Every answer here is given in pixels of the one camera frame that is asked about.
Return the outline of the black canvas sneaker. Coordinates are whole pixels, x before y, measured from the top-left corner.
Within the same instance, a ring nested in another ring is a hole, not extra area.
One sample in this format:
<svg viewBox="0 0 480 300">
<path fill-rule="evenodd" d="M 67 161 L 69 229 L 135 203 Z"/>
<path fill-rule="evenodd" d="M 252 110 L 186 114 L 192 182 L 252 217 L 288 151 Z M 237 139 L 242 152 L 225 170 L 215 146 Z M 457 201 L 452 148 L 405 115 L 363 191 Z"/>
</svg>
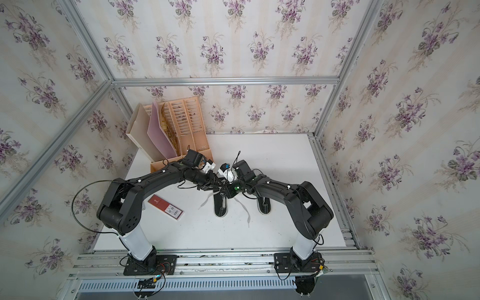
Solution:
<svg viewBox="0 0 480 300">
<path fill-rule="evenodd" d="M 201 210 L 203 207 L 205 207 L 210 200 L 213 200 L 213 205 L 214 205 L 214 214 L 217 218 L 224 218 L 227 213 L 228 213 L 228 201 L 229 199 L 227 198 L 227 196 L 225 194 L 222 194 L 220 193 L 219 191 L 218 192 L 210 192 L 206 199 L 200 204 L 200 206 L 198 207 L 198 210 Z M 247 227 L 250 227 L 251 225 L 251 214 L 248 210 L 248 208 L 246 207 L 246 205 L 244 203 L 242 203 L 239 199 L 237 199 L 236 197 L 233 198 L 233 201 L 235 203 L 237 203 L 238 205 L 240 205 L 242 207 L 242 209 L 244 210 L 245 214 L 246 214 L 246 224 L 247 224 Z"/>
<path fill-rule="evenodd" d="M 271 212 L 271 201 L 267 197 L 257 198 L 257 208 L 262 215 L 268 215 Z"/>
</svg>

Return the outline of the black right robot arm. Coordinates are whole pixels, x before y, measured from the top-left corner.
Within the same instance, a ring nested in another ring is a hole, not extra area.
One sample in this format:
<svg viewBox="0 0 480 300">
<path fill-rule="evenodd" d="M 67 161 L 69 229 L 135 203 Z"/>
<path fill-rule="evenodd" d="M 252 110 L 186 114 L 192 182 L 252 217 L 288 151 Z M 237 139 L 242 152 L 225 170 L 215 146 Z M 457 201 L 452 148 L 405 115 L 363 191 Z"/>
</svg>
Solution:
<svg viewBox="0 0 480 300">
<path fill-rule="evenodd" d="M 214 203 L 219 213 L 226 212 L 228 199 L 241 193 L 253 195 L 257 200 L 277 201 L 286 206 L 298 231 L 292 252 L 301 261 L 306 261 L 313 254 L 321 232 L 334 218 L 333 210 L 310 182 L 287 184 L 265 175 L 249 180 L 237 179 L 221 187 L 214 194 Z"/>
</svg>

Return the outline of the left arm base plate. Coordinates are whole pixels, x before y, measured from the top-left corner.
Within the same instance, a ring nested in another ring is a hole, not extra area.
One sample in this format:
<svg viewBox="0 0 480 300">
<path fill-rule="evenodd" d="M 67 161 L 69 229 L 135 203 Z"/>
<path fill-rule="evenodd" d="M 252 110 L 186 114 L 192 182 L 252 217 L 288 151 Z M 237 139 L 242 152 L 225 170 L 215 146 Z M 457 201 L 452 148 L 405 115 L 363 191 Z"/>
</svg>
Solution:
<svg viewBox="0 0 480 300">
<path fill-rule="evenodd" d="M 124 276 L 173 275 L 178 257 L 176 255 L 150 255 L 144 261 L 139 261 L 127 255 L 124 265 Z"/>
</svg>

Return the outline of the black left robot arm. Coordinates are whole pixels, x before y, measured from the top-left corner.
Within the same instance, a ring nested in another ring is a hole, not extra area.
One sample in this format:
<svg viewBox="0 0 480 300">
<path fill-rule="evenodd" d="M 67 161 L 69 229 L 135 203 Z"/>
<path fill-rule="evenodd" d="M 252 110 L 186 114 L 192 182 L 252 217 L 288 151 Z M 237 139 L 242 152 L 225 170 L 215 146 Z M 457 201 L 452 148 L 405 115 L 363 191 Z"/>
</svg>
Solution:
<svg viewBox="0 0 480 300">
<path fill-rule="evenodd" d="M 157 251 L 140 226 L 143 203 L 156 192 L 183 181 L 192 182 L 199 190 L 212 191 L 221 206 L 226 204 L 226 196 L 220 191 L 222 184 L 214 172 L 173 162 L 145 176 L 113 180 L 99 205 L 97 219 L 119 235 L 131 258 L 144 268 L 153 268 Z"/>
</svg>

